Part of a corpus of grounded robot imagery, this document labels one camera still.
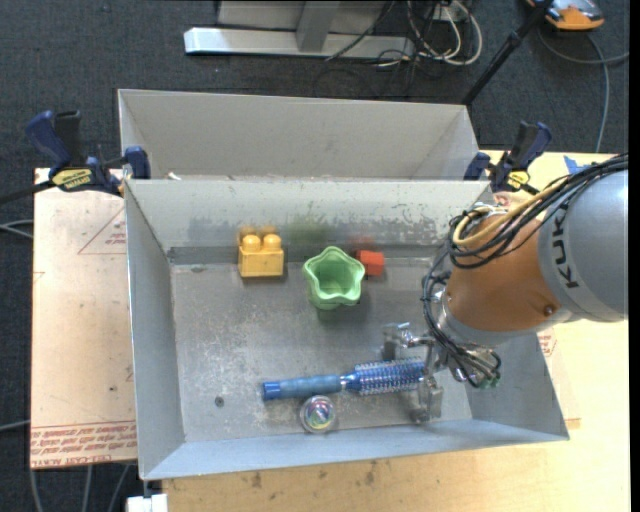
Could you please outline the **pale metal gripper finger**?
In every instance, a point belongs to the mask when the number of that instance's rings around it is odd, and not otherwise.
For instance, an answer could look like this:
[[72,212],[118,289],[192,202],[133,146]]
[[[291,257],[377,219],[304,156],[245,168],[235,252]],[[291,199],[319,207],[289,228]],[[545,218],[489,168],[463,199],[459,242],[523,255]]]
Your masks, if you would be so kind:
[[439,419],[442,414],[444,389],[434,376],[427,376],[409,392],[409,416],[416,424]]
[[426,345],[411,332],[409,323],[383,327],[382,357],[425,357]]

